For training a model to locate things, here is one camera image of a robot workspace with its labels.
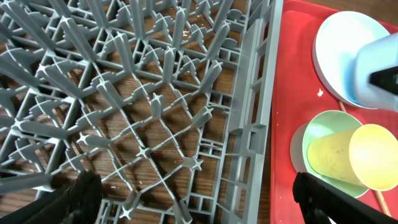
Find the light blue small bowl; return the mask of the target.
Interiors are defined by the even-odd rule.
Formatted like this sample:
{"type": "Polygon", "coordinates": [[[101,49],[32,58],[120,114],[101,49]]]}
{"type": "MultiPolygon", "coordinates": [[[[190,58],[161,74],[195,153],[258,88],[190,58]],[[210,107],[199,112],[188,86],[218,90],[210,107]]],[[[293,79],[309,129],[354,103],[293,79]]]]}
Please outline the light blue small bowl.
{"type": "Polygon", "coordinates": [[[367,108],[397,111],[397,95],[369,82],[373,72],[397,66],[397,34],[391,34],[360,48],[354,61],[353,91],[367,108]]]}

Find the yellow cup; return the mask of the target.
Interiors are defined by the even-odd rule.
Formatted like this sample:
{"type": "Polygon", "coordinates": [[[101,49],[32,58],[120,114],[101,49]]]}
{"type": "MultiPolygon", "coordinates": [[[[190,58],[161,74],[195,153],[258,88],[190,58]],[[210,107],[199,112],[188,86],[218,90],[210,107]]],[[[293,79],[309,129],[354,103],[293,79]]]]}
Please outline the yellow cup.
{"type": "Polygon", "coordinates": [[[333,179],[378,191],[397,186],[397,139],[377,124],[317,138],[307,158],[316,173],[333,179]]]}

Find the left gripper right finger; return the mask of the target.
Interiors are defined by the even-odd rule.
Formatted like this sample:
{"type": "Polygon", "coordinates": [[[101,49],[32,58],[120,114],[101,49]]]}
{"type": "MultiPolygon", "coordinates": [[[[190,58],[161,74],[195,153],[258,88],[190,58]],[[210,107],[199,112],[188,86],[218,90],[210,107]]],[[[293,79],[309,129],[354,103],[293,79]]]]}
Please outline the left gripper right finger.
{"type": "Polygon", "coordinates": [[[397,220],[360,202],[308,172],[298,172],[293,196],[306,224],[397,224],[397,220]]]}

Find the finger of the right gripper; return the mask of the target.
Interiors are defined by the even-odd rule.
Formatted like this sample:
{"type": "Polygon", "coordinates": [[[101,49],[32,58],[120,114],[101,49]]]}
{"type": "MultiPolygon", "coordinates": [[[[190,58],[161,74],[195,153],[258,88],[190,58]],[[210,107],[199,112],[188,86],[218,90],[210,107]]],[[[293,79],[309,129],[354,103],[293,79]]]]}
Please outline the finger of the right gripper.
{"type": "Polygon", "coordinates": [[[397,71],[398,67],[395,66],[373,72],[370,75],[369,82],[393,95],[397,95],[397,71]]]}

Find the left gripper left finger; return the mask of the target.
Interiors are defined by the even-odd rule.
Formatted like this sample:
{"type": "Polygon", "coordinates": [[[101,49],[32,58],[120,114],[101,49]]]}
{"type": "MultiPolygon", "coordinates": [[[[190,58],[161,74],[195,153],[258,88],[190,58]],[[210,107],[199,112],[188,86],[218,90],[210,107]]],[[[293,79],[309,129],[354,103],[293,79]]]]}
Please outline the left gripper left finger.
{"type": "Polygon", "coordinates": [[[1,218],[7,224],[94,224],[102,201],[100,175],[84,171],[69,185],[1,218]]]}

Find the green bowl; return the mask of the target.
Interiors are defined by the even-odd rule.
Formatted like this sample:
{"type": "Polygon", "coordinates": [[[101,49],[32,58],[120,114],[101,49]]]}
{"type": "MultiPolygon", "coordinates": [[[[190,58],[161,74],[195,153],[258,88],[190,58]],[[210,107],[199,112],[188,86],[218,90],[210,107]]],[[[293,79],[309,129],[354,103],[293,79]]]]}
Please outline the green bowl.
{"type": "Polygon", "coordinates": [[[328,110],[317,114],[310,121],[301,125],[292,136],[290,160],[295,171],[308,172],[354,198],[363,196],[368,191],[366,187],[321,175],[312,169],[307,158],[307,149],[313,140],[362,125],[354,116],[342,111],[328,110]]]}

